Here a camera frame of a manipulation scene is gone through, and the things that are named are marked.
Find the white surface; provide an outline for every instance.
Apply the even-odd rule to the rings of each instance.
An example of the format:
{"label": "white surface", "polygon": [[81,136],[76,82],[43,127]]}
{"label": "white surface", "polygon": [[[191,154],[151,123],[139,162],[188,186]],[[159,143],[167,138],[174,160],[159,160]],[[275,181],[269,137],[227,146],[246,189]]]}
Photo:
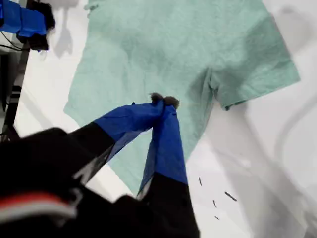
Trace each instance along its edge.
{"label": "white surface", "polygon": [[[15,120],[20,135],[53,126],[65,131],[78,128],[63,108],[87,37],[87,0],[50,2],[56,31],[50,35],[48,52],[30,53]],[[308,238],[307,224],[315,231],[317,2],[264,3],[276,19],[301,82],[228,112],[214,106],[187,163],[202,237]],[[127,192],[107,166],[90,186],[111,200]]]}

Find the red stripe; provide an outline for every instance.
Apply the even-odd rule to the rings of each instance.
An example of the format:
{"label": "red stripe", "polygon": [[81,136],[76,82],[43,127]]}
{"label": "red stripe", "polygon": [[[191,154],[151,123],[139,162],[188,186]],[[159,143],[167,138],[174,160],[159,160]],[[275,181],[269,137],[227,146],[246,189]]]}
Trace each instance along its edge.
{"label": "red stripe", "polygon": [[63,205],[67,205],[61,200],[60,197],[45,192],[31,192],[20,195],[13,195],[3,199],[0,199],[0,208],[23,205],[33,202],[54,202]]}

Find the black mark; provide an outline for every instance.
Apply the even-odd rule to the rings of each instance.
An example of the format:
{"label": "black mark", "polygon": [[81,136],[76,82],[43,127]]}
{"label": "black mark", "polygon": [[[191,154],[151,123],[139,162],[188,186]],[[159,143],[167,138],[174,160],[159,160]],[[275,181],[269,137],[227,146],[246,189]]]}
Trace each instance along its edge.
{"label": "black mark", "polygon": [[224,194],[226,194],[228,197],[230,197],[233,201],[237,201],[237,199],[235,199],[233,196],[231,196],[229,193],[227,192],[224,192]]}

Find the black cable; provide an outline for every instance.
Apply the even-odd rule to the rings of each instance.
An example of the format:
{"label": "black cable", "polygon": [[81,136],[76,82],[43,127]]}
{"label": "black cable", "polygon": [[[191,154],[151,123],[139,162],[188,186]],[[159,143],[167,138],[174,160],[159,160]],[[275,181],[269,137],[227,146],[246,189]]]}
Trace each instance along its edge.
{"label": "black cable", "polygon": [[0,32],[10,42],[10,44],[13,45],[14,47],[16,47],[17,49],[19,49],[21,51],[29,51],[30,50],[30,48],[21,48],[21,47],[15,45],[11,40],[9,40],[9,38],[2,31],[0,31]]}
{"label": "black cable", "polygon": [[9,49],[13,49],[13,50],[16,50],[16,51],[23,51],[21,49],[17,49],[17,48],[14,48],[14,47],[11,47],[11,46],[2,45],[2,44],[0,44],[0,46],[6,47],[6,48],[9,48]]}

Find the green fabric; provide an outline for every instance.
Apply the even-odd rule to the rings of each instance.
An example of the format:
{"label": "green fabric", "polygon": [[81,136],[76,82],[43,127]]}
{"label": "green fabric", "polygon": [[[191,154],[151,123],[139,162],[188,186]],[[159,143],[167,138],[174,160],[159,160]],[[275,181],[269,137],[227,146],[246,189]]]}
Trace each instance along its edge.
{"label": "green fabric", "polygon": [[[180,100],[188,158],[213,96],[224,108],[299,80],[261,0],[90,0],[88,38],[65,112],[83,126],[158,92]],[[110,162],[135,194],[151,132]]]}

